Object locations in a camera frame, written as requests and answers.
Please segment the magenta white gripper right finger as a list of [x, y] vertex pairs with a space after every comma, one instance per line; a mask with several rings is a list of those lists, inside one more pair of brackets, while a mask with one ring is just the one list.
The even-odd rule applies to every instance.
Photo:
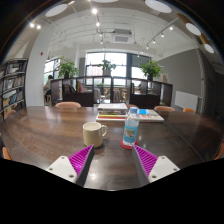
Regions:
[[132, 156], [141, 186], [145, 186], [179, 171], [179, 168], [166, 156], [157, 157], [137, 145], [132, 147]]

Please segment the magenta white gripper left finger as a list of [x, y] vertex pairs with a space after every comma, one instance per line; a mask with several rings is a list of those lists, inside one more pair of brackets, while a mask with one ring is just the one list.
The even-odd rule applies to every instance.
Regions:
[[60, 156], [47, 168], [47, 171], [83, 187], [94, 153], [94, 146], [90, 145], [69, 157]]

